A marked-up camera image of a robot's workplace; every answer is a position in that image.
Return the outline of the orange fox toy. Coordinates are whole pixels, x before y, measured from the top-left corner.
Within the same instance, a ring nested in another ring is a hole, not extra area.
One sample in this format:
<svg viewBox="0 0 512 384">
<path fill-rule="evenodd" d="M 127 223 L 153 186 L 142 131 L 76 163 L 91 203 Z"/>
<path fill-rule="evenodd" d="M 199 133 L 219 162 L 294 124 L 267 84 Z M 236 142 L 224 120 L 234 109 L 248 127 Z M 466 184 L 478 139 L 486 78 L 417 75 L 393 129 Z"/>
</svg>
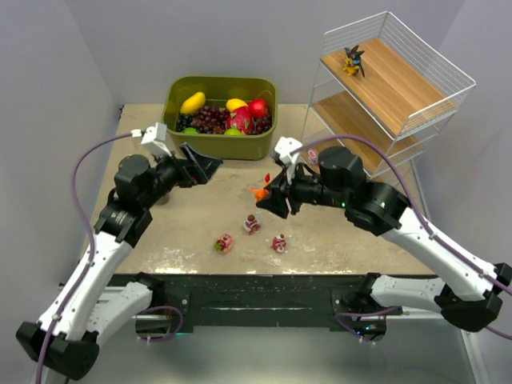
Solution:
<svg viewBox="0 0 512 384">
<path fill-rule="evenodd" d="M 269 185 L 269 183 L 270 183 L 270 173 L 267 173 L 263 179 L 263 185 L 261 188 L 250 189 L 250 193 L 254 196 L 254 199 L 256 202 L 263 200 L 269 194 L 269 191 L 267 189 L 267 186 Z"/>
</svg>

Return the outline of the pink toy blue trim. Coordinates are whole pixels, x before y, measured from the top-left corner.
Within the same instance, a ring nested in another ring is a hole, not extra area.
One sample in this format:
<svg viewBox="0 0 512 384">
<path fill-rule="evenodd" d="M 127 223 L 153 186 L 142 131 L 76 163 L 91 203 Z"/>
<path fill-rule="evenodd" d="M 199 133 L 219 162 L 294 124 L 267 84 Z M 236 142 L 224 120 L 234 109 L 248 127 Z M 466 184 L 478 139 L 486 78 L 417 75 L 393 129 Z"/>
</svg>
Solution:
<svg viewBox="0 0 512 384">
<path fill-rule="evenodd" d="M 314 148 L 309 148 L 306 152 L 307 154 L 307 161 L 312 166 L 318 165 L 318 156 L 319 152 Z"/>
</svg>

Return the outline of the pink red bear toy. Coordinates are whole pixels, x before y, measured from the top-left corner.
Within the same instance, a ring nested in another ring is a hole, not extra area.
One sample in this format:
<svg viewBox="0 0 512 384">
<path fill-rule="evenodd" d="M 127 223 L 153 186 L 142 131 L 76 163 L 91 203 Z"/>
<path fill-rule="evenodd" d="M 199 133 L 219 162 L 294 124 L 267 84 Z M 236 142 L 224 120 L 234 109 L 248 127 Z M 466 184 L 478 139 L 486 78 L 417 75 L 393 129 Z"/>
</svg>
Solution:
<svg viewBox="0 0 512 384">
<path fill-rule="evenodd" d="M 286 250 L 286 239 L 284 234 L 274 236 L 270 247 L 277 253 L 284 253 Z"/>
</svg>

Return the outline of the black cat toy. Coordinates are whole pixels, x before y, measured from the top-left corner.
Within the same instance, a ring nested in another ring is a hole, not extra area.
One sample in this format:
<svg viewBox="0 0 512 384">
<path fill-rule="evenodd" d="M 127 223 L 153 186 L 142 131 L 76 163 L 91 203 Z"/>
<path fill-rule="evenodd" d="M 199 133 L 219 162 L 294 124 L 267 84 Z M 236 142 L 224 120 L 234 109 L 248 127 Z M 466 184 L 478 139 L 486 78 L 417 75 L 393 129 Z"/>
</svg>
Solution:
<svg viewBox="0 0 512 384">
<path fill-rule="evenodd" d="M 361 74 L 365 77 L 365 71 L 362 65 L 362 55 L 365 53 L 364 50 L 359 49 L 359 45 L 346 47 L 344 49 L 344 67 L 342 70 L 349 76 Z"/>
</svg>

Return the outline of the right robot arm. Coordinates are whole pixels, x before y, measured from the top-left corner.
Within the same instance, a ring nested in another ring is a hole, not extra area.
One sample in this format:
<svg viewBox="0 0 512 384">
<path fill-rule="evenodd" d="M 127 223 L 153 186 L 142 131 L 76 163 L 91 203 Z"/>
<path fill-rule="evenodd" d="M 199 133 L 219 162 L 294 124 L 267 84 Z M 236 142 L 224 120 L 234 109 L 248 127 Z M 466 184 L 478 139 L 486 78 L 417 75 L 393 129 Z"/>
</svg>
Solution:
<svg viewBox="0 0 512 384">
<path fill-rule="evenodd" d="M 343 146 L 324 149 L 313 171 L 298 154 L 301 143 L 280 138 L 272 159 L 282 168 L 265 188 L 257 207 L 280 218 L 302 204 L 344 210 L 355 227 L 384 238 L 435 272 L 435 278 L 396 278 L 368 274 L 346 304 L 359 313 L 403 307 L 439 313 L 451 325 L 479 332 L 497 319 L 499 295 L 511 282 L 511 268 L 491 264 L 451 240 L 414 209 L 412 201 L 389 184 L 366 177 L 362 160 Z"/>
</svg>

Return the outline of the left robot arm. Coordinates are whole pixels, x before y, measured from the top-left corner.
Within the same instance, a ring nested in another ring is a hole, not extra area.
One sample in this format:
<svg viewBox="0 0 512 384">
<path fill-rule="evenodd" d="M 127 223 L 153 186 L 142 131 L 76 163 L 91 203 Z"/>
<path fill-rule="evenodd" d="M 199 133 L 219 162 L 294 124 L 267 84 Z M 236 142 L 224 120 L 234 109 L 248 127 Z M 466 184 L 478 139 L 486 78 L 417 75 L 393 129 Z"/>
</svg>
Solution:
<svg viewBox="0 0 512 384">
<path fill-rule="evenodd" d="M 16 339 L 36 362 L 34 382 L 46 383 L 55 372 L 80 380 L 92 368 L 101 347 L 133 316 L 164 310 L 161 282 L 141 274 L 106 304 L 104 289 L 119 265 L 133 251 L 152 221 L 151 208 L 175 187 L 207 184 L 223 164 L 220 158 L 180 146 L 183 158 L 159 145 L 156 163 L 132 154 L 114 176 L 115 187 L 94 226 L 90 245 L 68 282 L 36 322 L 23 322 Z"/>
</svg>

